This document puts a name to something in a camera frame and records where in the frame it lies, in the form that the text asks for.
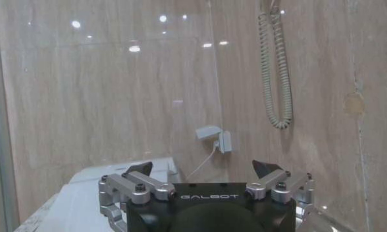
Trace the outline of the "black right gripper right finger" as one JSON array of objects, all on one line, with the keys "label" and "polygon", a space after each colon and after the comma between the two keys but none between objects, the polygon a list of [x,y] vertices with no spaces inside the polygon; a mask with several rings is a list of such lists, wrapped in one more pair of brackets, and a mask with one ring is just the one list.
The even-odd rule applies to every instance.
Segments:
[{"label": "black right gripper right finger", "polygon": [[277,164],[252,160],[257,180],[245,184],[253,203],[264,203],[266,230],[298,232],[313,210],[314,181],[310,173],[294,173]]}]

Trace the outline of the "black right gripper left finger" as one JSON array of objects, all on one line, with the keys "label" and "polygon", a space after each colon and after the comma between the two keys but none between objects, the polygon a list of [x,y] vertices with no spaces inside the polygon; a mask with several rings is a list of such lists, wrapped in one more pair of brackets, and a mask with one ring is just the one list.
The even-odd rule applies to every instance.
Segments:
[{"label": "black right gripper left finger", "polygon": [[122,174],[102,175],[98,181],[98,208],[107,218],[113,230],[127,229],[122,218],[126,203],[145,205],[150,199],[169,201],[174,196],[174,186],[149,177],[153,163],[145,162],[129,167]]}]

